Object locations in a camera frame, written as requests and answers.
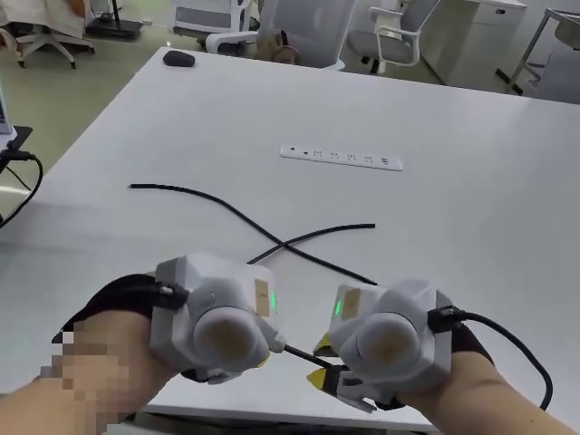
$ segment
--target white cabinet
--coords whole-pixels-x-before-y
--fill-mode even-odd
[[[525,11],[514,0],[441,0],[421,35],[421,55],[445,84],[492,91]]]

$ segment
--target black cord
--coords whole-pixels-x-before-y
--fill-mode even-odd
[[[269,231],[267,231],[264,227],[260,226],[259,224],[257,224],[254,220],[250,219],[249,217],[247,217],[245,214],[243,214],[241,211],[239,211],[237,208],[234,208],[233,206],[231,206],[230,204],[228,204],[226,201],[224,201],[223,199],[214,197],[212,195],[209,195],[208,193],[205,192],[200,192],[198,190],[193,190],[191,188],[180,188],[177,186],[165,186],[165,185],[160,185],[160,184],[131,184],[129,186],[130,189],[157,189],[157,190],[169,190],[169,191],[173,191],[173,192],[179,192],[179,193],[187,193],[189,195],[194,195],[196,197],[201,197],[204,199],[208,199],[210,201],[213,201],[217,204],[219,204],[222,207],[227,208],[229,211],[231,211],[232,213],[234,213],[236,216],[238,216],[239,218],[241,218],[242,220],[244,220],[244,222],[246,222],[249,226],[253,227],[255,230],[257,230],[260,234],[262,234],[263,236],[268,237],[270,240],[272,240],[274,243],[284,246],[284,241],[282,241],[281,239],[279,239],[278,237],[274,236],[272,233],[270,233]],[[334,272],[338,272],[339,274],[343,274],[345,276],[349,276],[350,278],[356,279],[358,281],[361,281],[365,284],[369,284],[369,285],[377,285],[377,283],[375,283],[374,281],[370,280],[369,278],[366,278],[362,275],[359,275],[355,272],[352,272],[348,269],[345,269],[343,267],[337,266],[337,265],[333,265],[332,263],[329,263],[325,260],[321,260],[320,258],[317,258],[315,256],[311,256],[310,254],[306,254],[305,252],[296,249],[293,246],[289,246],[286,245],[284,246],[287,250],[289,250],[290,252],[292,252],[293,254],[296,254],[297,256],[301,256],[302,258],[305,258],[307,260],[312,261],[313,263],[316,263],[317,265],[323,266],[323,267],[327,267],[331,270],[333,270]]]
[[[456,318],[461,322],[472,321],[488,326],[489,328],[506,337],[526,356],[526,358],[532,363],[534,368],[540,373],[540,375],[544,379],[544,382],[546,383],[546,392],[544,393],[544,399],[542,399],[542,402],[540,403],[540,409],[545,411],[550,402],[552,401],[552,395],[554,394],[554,384],[552,383],[552,378],[550,377],[550,374],[547,372],[546,368],[540,363],[540,361],[537,360],[536,356],[532,353],[532,351],[530,351],[528,347],[525,344],[523,344],[519,338],[517,338],[514,334],[512,334],[510,331],[504,328],[501,324],[498,324],[493,320],[488,319],[484,315],[459,311],[457,313]]]
[[[330,369],[333,366],[322,358],[318,358],[317,356],[311,355],[310,353],[303,352],[300,349],[296,349],[295,347],[292,347],[288,344],[284,346],[284,350],[285,352],[291,353],[292,355],[306,360],[312,364],[320,365],[324,369]]]
[[[231,206],[230,204],[228,204],[223,199],[214,197],[212,195],[209,195],[208,193],[199,192],[197,190],[192,190],[190,188],[179,188],[179,187],[175,187],[175,186],[164,186],[164,185],[158,185],[158,184],[131,184],[130,189],[159,189],[159,190],[176,191],[179,193],[187,193],[190,195],[195,195],[197,197],[209,199],[210,201],[216,202],[220,206],[227,208],[232,213],[234,213],[236,216],[240,217],[242,220],[247,222],[247,224],[249,224],[251,227],[255,228],[261,234],[263,234],[264,236],[268,237],[270,240],[277,243],[276,246],[274,246],[271,249],[268,249],[265,253],[263,253],[263,254],[257,256],[256,258],[253,258],[252,260],[248,261],[247,263],[249,265],[253,265],[253,264],[257,263],[258,261],[263,260],[267,256],[274,254],[276,251],[278,251],[279,249],[282,249],[282,248],[286,248],[292,252],[295,252],[295,254],[297,254],[297,253],[303,254],[302,251],[299,251],[291,246],[293,243],[302,242],[302,241],[305,241],[305,240],[310,239],[310,238],[319,237],[319,236],[322,236],[325,234],[331,234],[331,233],[338,232],[338,231],[346,231],[346,230],[350,230],[350,229],[366,229],[366,228],[375,228],[376,227],[374,224],[344,225],[344,226],[339,226],[339,227],[321,229],[321,230],[315,231],[314,233],[306,234],[304,236],[296,237],[296,238],[293,238],[292,240],[288,240],[286,242],[283,242],[279,238],[270,234],[263,227],[258,225],[255,221],[253,221],[252,219],[250,219],[249,217],[244,215],[241,211],[239,211],[238,209],[236,209],[233,206]],[[304,255],[305,255],[305,258],[310,259],[311,261],[314,261],[315,263],[317,263],[321,266],[327,266],[326,264],[331,265],[330,263],[327,263],[323,260],[320,260],[320,259],[316,258],[315,256],[310,256],[308,254],[304,254]],[[335,266],[335,265],[331,265],[331,266],[332,267],[330,267],[330,268],[333,270],[336,270],[336,271],[343,273],[347,276],[355,277],[355,278],[359,279],[358,278],[359,275],[355,274],[354,272],[350,272],[346,269],[342,269],[339,266]],[[365,279],[367,282],[372,283],[373,285],[376,285],[370,279],[364,278],[363,276],[362,276],[362,278]],[[314,363],[316,365],[324,367],[325,369],[332,367],[332,364],[323,360],[322,358],[311,355],[310,353],[303,352],[303,351],[296,349],[295,347],[292,347],[290,345],[285,346],[285,351],[288,353],[291,353],[294,356],[297,356],[298,358],[306,360],[310,363]]]
[[[284,242],[278,246],[274,246],[272,249],[268,249],[264,254],[260,254],[256,258],[253,258],[250,261],[248,261],[247,263],[249,265],[254,265],[258,261],[262,261],[267,256],[271,256],[276,251],[279,251],[280,249],[282,249],[284,247],[289,247],[290,245],[293,245],[294,243],[304,242],[305,240],[308,240],[309,238],[319,237],[319,236],[323,236],[325,234],[336,233],[338,231],[348,231],[350,229],[374,229],[374,228],[376,228],[376,225],[374,225],[374,224],[357,224],[357,225],[341,225],[339,227],[319,229],[318,231],[315,231],[314,233],[310,233],[310,234],[306,234],[304,236],[293,238],[292,240],[288,240],[287,242]]]
[[[14,175],[14,177],[20,182],[20,184],[22,184],[26,188],[26,190],[28,190],[29,192],[32,190],[31,188],[28,187],[26,183],[24,183],[24,180],[21,179],[20,176],[16,172],[14,172],[11,168],[6,167],[6,170],[10,172],[12,175]]]
[[[271,254],[275,253],[279,249],[285,248],[285,249],[288,249],[293,254],[301,256],[302,258],[305,258],[307,260],[313,261],[314,263],[316,263],[320,266],[328,267],[329,269],[334,270],[335,272],[352,277],[354,279],[358,279],[358,280],[364,282],[365,284],[377,285],[375,282],[373,282],[372,280],[370,280],[368,278],[365,278],[362,275],[356,274],[356,273],[351,272],[347,269],[343,269],[342,267],[328,263],[324,260],[321,260],[320,258],[306,254],[305,252],[302,252],[302,251],[296,249],[295,247],[291,246],[293,243],[304,241],[308,238],[321,236],[323,234],[329,234],[329,233],[332,233],[335,231],[342,231],[342,230],[346,230],[346,229],[355,229],[355,228],[364,228],[364,227],[366,227],[366,228],[374,227],[374,225],[372,225],[372,224],[362,224],[362,225],[358,225],[358,226],[355,225],[355,226],[342,226],[342,227],[327,228],[324,230],[315,231],[314,233],[311,233],[311,234],[308,234],[305,236],[301,236],[301,237],[297,237],[295,239],[283,242],[278,237],[276,237],[273,234],[271,234],[270,232],[268,232],[266,229],[264,229],[259,224],[257,224],[254,220],[252,220],[249,217],[247,217],[246,215],[244,215],[241,211],[234,208],[233,206],[228,204],[223,199],[214,197],[212,195],[209,195],[208,193],[200,192],[200,191],[193,190],[190,188],[180,188],[180,187],[176,187],[176,186],[165,186],[165,185],[159,185],[159,184],[131,184],[130,189],[158,189],[158,190],[169,190],[169,191],[175,191],[175,192],[180,192],[180,193],[187,193],[189,195],[194,195],[197,197],[209,199],[210,201],[216,202],[219,205],[221,205],[222,207],[227,208],[229,211],[231,211],[236,216],[238,216],[239,218],[241,218],[242,220],[247,222],[247,224],[249,224],[251,227],[256,229],[262,235],[268,237],[270,240],[277,243],[277,246],[267,250],[264,254],[261,254],[260,256],[257,256],[256,258],[250,260],[248,262],[250,265],[253,265],[254,263],[257,263],[258,261],[266,258],[267,256],[270,256]],[[542,403],[540,404],[540,409],[542,409],[544,411],[547,409],[549,403],[552,400],[552,395],[554,392],[554,384],[552,383],[552,379],[550,378],[550,375],[547,372],[547,370],[544,368],[544,366],[537,360],[536,356],[534,354],[532,354],[532,352],[527,348],[527,346],[525,346],[521,342],[521,340],[519,340],[514,334],[512,334],[510,331],[508,331],[506,328],[504,328],[500,324],[497,324],[496,322],[492,321],[491,319],[488,319],[487,317],[485,317],[483,315],[464,312],[462,310],[458,310],[456,307],[453,307],[453,306],[447,307],[447,309],[444,308],[444,309],[439,309],[439,310],[432,310],[432,312],[430,312],[430,318],[431,318],[431,316],[434,317],[434,320],[436,321],[435,324],[442,322],[442,324],[440,323],[440,325],[442,325],[443,330],[446,329],[446,327],[449,324],[452,324],[454,321],[457,321],[457,322],[474,321],[474,322],[479,322],[479,323],[485,324],[486,326],[490,327],[491,329],[495,330],[496,332],[498,332],[498,333],[502,334],[504,337],[506,337],[510,342],[512,342],[528,358],[528,360],[532,363],[532,365],[536,368],[536,370],[541,374],[542,378],[544,379],[544,381],[546,383],[546,393],[544,395],[544,399],[542,400]],[[313,356],[310,353],[305,353],[305,352],[303,352],[299,349],[296,349],[290,345],[285,346],[285,351],[288,353],[291,353],[294,356],[297,356],[298,358],[309,361],[310,363],[314,363],[316,365],[324,367],[325,369],[332,367],[332,365],[329,362],[327,362],[321,358],[318,358],[316,356]]]
[[[4,228],[6,225],[8,225],[8,223],[12,219],[14,219],[16,216],[18,216],[18,214],[23,210],[23,208],[26,207],[26,205],[34,198],[34,196],[38,192],[38,189],[40,188],[40,185],[43,183],[43,178],[44,178],[43,163],[34,154],[25,153],[25,155],[26,155],[26,157],[22,157],[20,159],[17,159],[17,158],[9,157],[9,155],[6,153],[2,153],[3,157],[7,156],[7,158],[11,159],[11,160],[33,160],[36,163],[36,166],[38,167],[38,179],[36,180],[36,184],[34,185],[34,188],[30,192],[30,194],[26,197],[26,199],[20,203],[20,205],[16,208],[16,210],[9,217],[7,217],[2,223],[0,223],[0,229]]]

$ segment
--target computer mouse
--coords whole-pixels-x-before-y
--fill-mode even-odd
[[[167,66],[191,68],[193,65],[196,64],[196,58],[193,57],[191,54],[171,50],[170,52],[167,52],[165,56],[163,56],[163,62]]]

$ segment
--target power strip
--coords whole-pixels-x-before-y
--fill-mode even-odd
[[[377,157],[370,153],[322,151],[319,149],[282,147],[280,156],[287,159],[300,159],[334,163],[337,165],[360,166],[363,168],[386,169],[402,171],[402,163],[399,159],[390,157]]]

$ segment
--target desk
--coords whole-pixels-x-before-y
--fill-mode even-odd
[[[580,107],[204,53],[193,69],[171,69],[165,52],[0,233],[0,392],[50,362],[53,334],[112,279],[193,250],[246,261],[272,246],[200,198],[127,189],[157,182],[217,195],[282,239],[375,222],[302,248],[381,283],[429,278],[457,305],[505,325],[551,372],[551,412],[580,429]],[[399,156],[405,170],[282,159],[288,144],[356,146]],[[343,278],[289,253],[264,265],[275,272],[288,342],[313,348]],[[539,403],[544,385],[527,360],[474,329]],[[368,416],[315,391],[305,380],[313,368],[283,354],[220,386],[176,378],[146,411],[429,428],[410,409]]]

